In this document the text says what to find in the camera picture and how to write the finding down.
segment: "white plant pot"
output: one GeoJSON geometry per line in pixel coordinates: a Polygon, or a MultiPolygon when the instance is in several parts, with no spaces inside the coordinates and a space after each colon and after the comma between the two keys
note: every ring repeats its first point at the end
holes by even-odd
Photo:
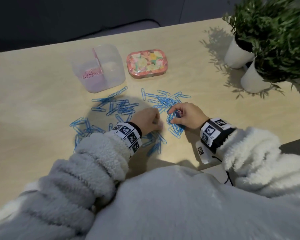
{"type": "Polygon", "coordinates": [[[241,78],[241,86],[247,92],[258,93],[270,88],[271,83],[263,81],[262,76],[256,71],[254,62],[252,62],[251,66],[241,78]]]}
{"type": "Polygon", "coordinates": [[[253,61],[254,54],[241,49],[237,43],[235,37],[228,48],[227,53],[224,57],[224,62],[231,68],[239,69],[249,61],[253,61]]]}

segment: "light wood tabletop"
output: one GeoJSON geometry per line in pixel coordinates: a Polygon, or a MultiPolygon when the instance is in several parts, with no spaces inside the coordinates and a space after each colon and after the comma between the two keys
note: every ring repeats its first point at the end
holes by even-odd
{"type": "MultiPolygon", "coordinates": [[[[209,117],[221,117],[240,128],[268,129],[282,143],[300,139],[300,94],[291,84],[281,90],[247,94],[240,87],[243,70],[223,65],[230,44],[230,27],[219,19],[129,32],[86,40],[0,53],[0,206],[16,197],[28,182],[46,175],[58,158],[68,158],[74,149],[76,132],[69,124],[88,117],[105,130],[114,115],[93,112],[93,98],[104,98],[128,86],[124,98],[139,102],[136,110],[152,106],[142,100],[141,88],[156,93],[182,91],[191,95],[209,117]],[[122,57],[126,81],[115,88],[92,94],[73,74],[68,57],[77,49],[100,44],[115,45],[122,57]],[[162,76],[132,78],[125,63],[131,52],[161,49],[168,59],[162,76]]],[[[130,162],[131,175],[156,167],[180,164],[203,169],[194,153],[199,140],[192,133],[180,139],[167,130],[162,153],[150,158],[140,152],[130,162]]]]}

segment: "soil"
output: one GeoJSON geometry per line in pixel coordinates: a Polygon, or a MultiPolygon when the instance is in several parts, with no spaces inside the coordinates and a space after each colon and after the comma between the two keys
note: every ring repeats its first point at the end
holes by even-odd
{"type": "Polygon", "coordinates": [[[239,37],[238,37],[237,34],[235,34],[234,38],[235,38],[235,41],[236,41],[237,45],[241,49],[243,49],[247,52],[250,52],[250,53],[252,52],[252,44],[250,42],[247,42],[247,41],[244,41],[244,40],[239,40],[238,39],[239,37]]]}

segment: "hand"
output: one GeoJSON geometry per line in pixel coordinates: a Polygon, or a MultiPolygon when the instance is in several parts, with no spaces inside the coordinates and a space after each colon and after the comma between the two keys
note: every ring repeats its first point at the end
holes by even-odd
{"type": "Polygon", "coordinates": [[[170,121],[172,124],[185,125],[190,129],[197,129],[209,119],[198,106],[191,103],[175,104],[169,109],[168,114],[172,114],[177,109],[180,109],[183,115],[181,118],[172,119],[170,121]]]}
{"type": "Polygon", "coordinates": [[[157,108],[146,108],[133,115],[130,120],[136,124],[143,135],[152,131],[162,130],[163,122],[160,121],[160,113],[157,108]]]}

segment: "person's left hand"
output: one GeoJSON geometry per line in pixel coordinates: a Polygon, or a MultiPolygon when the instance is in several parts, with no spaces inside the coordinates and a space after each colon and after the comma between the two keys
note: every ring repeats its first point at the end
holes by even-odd
{"type": "Polygon", "coordinates": [[[136,124],[143,135],[152,131],[162,130],[163,122],[157,108],[146,108],[132,116],[130,122],[136,124]]]}

